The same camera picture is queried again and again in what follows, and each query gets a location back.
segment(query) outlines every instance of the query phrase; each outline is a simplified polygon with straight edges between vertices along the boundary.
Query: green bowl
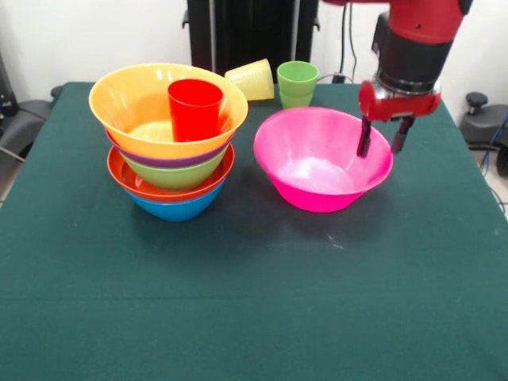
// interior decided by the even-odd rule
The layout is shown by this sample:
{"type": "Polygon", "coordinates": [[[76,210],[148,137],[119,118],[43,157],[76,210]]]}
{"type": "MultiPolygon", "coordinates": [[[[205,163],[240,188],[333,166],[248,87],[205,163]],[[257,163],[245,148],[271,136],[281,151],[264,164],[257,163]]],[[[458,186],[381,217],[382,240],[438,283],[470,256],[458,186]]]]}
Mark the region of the green bowl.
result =
{"type": "Polygon", "coordinates": [[[215,171],[221,163],[229,144],[216,156],[203,163],[180,168],[149,167],[123,156],[125,162],[143,180],[159,188],[171,191],[188,191],[195,188],[215,171]]]}

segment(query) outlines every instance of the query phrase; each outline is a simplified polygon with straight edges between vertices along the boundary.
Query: red robot arm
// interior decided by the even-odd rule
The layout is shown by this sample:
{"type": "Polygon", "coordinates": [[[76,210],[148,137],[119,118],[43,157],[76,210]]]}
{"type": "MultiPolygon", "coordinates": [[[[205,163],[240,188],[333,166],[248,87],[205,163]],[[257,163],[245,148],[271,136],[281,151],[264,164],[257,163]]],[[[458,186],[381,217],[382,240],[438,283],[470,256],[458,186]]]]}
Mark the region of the red robot arm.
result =
{"type": "MultiPolygon", "coordinates": [[[[324,0],[343,6],[349,1],[324,0]]],[[[353,0],[390,3],[379,16],[372,50],[379,56],[375,77],[360,88],[363,123],[358,156],[365,157],[371,123],[402,119],[392,144],[400,152],[416,117],[433,113],[441,99],[437,82],[472,0],[353,0]]]]}

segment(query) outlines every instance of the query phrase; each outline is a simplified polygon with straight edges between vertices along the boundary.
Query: cup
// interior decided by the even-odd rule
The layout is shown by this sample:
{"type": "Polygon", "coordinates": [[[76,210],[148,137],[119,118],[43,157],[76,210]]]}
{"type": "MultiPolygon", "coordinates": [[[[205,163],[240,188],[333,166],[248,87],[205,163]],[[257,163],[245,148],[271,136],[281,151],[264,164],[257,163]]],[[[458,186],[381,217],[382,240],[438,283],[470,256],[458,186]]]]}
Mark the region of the cup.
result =
{"type": "Polygon", "coordinates": [[[220,134],[218,124],[222,90],[201,79],[180,79],[167,88],[178,142],[210,139],[220,134]]]}
{"type": "Polygon", "coordinates": [[[279,91],[280,101],[283,104],[284,109],[308,106],[310,101],[312,101],[313,95],[314,93],[310,93],[309,95],[305,95],[303,97],[290,97],[289,95],[284,94],[282,91],[279,91]]]}
{"type": "Polygon", "coordinates": [[[248,101],[275,97],[270,63],[266,58],[229,70],[224,76],[237,85],[248,101]]]}
{"type": "Polygon", "coordinates": [[[319,69],[304,61],[289,61],[277,67],[277,79],[284,108],[308,106],[314,95],[319,69]]]}

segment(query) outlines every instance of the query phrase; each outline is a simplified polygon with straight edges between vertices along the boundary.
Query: purple bowl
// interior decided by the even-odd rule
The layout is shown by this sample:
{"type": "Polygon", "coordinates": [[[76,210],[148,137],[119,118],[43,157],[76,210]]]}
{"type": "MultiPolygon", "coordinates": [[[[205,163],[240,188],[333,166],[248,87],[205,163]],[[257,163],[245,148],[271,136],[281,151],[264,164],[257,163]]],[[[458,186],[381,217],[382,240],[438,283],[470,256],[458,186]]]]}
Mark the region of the purple bowl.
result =
{"type": "Polygon", "coordinates": [[[200,155],[200,156],[185,157],[182,159],[154,159],[152,157],[139,156],[139,155],[136,155],[135,153],[124,150],[122,147],[120,147],[118,145],[118,143],[116,141],[114,141],[114,139],[112,138],[110,133],[108,133],[106,131],[106,129],[104,129],[104,132],[108,136],[108,139],[110,139],[111,144],[114,145],[116,148],[118,148],[118,151],[123,153],[125,156],[138,162],[139,164],[144,164],[144,165],[148,165],[150,167],[159,167],[159,168],[189,167],[191,165],[197,165],[197,164],[203,163],[207,160],[210,160],[212,157],[218,155],[220,152],[222,152],[224,150],[224,148],[226,147],[226,145],[228,145],[229,141],[231,140],[231,139],[228,139],[220,147],[217,147],[213,151],[207,152],[207,153],[200,155]]]}

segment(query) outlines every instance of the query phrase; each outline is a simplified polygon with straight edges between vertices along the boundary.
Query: stacked green cups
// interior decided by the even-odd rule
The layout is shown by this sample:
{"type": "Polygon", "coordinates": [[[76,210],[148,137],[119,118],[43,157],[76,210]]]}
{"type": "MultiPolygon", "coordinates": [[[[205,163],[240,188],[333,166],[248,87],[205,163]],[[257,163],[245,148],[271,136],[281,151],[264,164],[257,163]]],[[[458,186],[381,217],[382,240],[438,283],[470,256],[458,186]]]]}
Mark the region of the stacked green cups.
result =
{"type": "Polygon", "coordinates": [[[314,95],[319,69],[304,61],[289,61],[277,68],[283,108],[308,106],[314,95]]]}

